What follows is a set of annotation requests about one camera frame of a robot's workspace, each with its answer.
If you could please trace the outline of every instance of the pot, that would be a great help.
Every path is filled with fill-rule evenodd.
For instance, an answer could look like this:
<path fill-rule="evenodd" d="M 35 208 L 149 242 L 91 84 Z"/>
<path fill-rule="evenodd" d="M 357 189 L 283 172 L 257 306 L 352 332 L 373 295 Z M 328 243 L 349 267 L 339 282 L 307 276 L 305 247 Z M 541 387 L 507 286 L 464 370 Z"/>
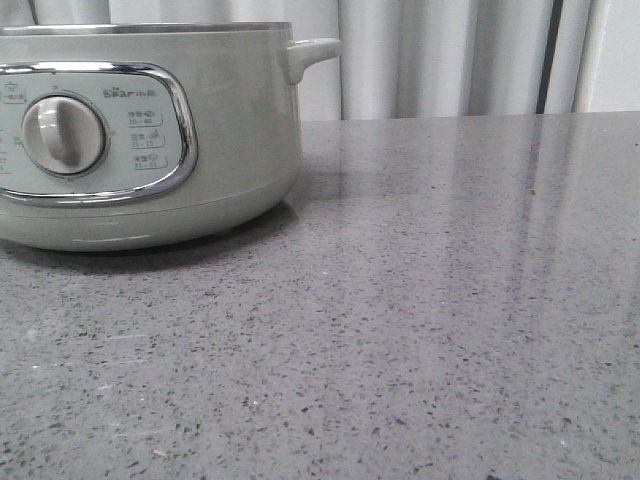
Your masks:
<path fill-rule="evenodd" d="M 0 237 L 95 251 L 189 240 L 278 203 L 296 84 L 339 54 L 288 23 L 0 29 Z"/>

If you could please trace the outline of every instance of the speckled quartz countertop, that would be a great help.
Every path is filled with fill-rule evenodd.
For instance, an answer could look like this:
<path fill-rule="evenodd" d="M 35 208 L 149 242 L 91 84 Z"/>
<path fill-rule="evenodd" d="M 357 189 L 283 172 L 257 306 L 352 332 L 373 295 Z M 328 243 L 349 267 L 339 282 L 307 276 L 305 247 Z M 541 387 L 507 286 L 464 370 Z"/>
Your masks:
<path fill-rule="evenodd" d="M 224 236 L 0 243 L 0 477 L 639 478 L 640 113 L 303 141 Z"/>

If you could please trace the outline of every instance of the curtain fold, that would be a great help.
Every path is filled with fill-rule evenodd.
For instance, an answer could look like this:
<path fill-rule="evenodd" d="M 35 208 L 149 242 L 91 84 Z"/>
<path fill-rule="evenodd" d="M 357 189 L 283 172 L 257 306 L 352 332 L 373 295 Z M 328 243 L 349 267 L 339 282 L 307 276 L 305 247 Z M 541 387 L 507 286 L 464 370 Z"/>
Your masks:
<path fill-rule="evenodd" d="M 290 21 L 295 39 L 339 36 L 344 49 L 341 59 L 305 73 L 299 86 L 302 119 L 376 119 L 535 113 L 540 98 L 546 113 L 640 105 L 627 100 L 640 97 L 634 86 L 639 69 L 616 54 L 622 49 L 640 58 L 629 42 L 638 29 L 638 5 L 631 0 L 3 0 L 0 24 Z M 626 95 L 610 88 L 614 84 Z"/>

